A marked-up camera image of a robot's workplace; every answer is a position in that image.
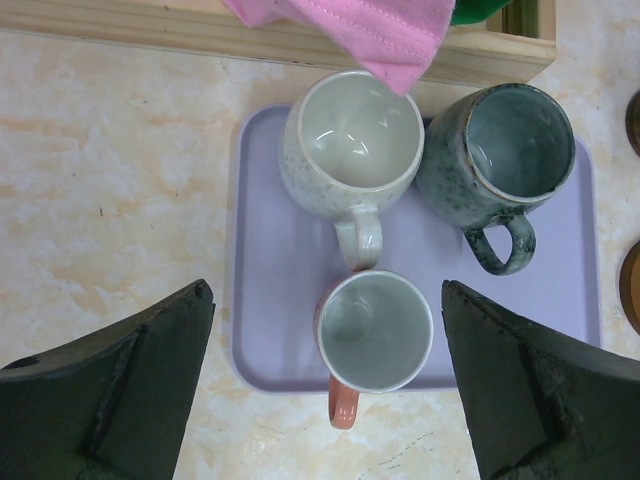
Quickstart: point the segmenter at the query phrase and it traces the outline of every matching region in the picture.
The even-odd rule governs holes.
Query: pink cloth
[[[399,95],[427,70],[455,0],[225,0],[245,25],[281,18],[323,30]]]

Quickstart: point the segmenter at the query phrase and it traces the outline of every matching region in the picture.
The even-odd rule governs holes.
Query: lavender tray
[[[240,134],[231,359],[256,390],[325,392],[329,373],[314,344],[313,311],[349,271],[333,226],[298,207],[280,180],[277,144],[288,111],[281,105],[260,110]],[[581,140],[565,187],[529,219],[538,240],[533,260],[519,273],[495,277],[480,267],[461,231],[428,210],[414,185],[381,215],[385,239],[378,267],[412,280],[434,315],[431,355],[404,390],[456,386],[440,305],[445,279],[600,346],[592,166]],[[487,236],[498,254],[508,255],[506,229],[489,229]]]

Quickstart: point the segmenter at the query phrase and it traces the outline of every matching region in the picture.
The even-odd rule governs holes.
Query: wooden frame
[[[539,38],[505,33],[532,5],[536,15],[525,25],[536,25]],[[0,28],[336,69],[355,66],[314,28],[289,21],[247,28],[221,0],[0,0]],[[555,59],[554,0],[515,0],[486,28],[450,27],[425,77],[478,86],[526,82]]]

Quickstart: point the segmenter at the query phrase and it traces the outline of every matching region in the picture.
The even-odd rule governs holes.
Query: green object
[[[451,25],[484,22],[512,0],[458,0],[453,10]]]
[[[429,124],[416,183],[431,210],[462,229],[493,275],[523,269],[536,237],[524,216],[551,198],[575,157],[571,124],[549,95],[505,83],[472,93]],[[504,226],[512,249],[503,262],[484,229]]]

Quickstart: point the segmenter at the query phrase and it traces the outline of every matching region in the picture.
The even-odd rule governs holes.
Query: ceramic mug
[[[480,265],[506,275],[524,268],[535,251],[525,213],[562,187],[574,157],[571,124],[553,98],[529,85],[497,85],[433,119],[416,182],[428,205],[462,228]],[[504,263],[483,230],[496,225],[512,238]]]
[[[409,280],[365,270],[318,302],[314,334],[330,372],[329,420],[346,430],[355,422],[361,392],[397,390],[422,370],[433,342],[433,319]]]
[[[315,84],[289,113],[280,141],[284,185],[306,211],[333,222],[352,270],[382,254],[378,213],[415,177],[424,127],[411,97],[368,72],[340,72]]]

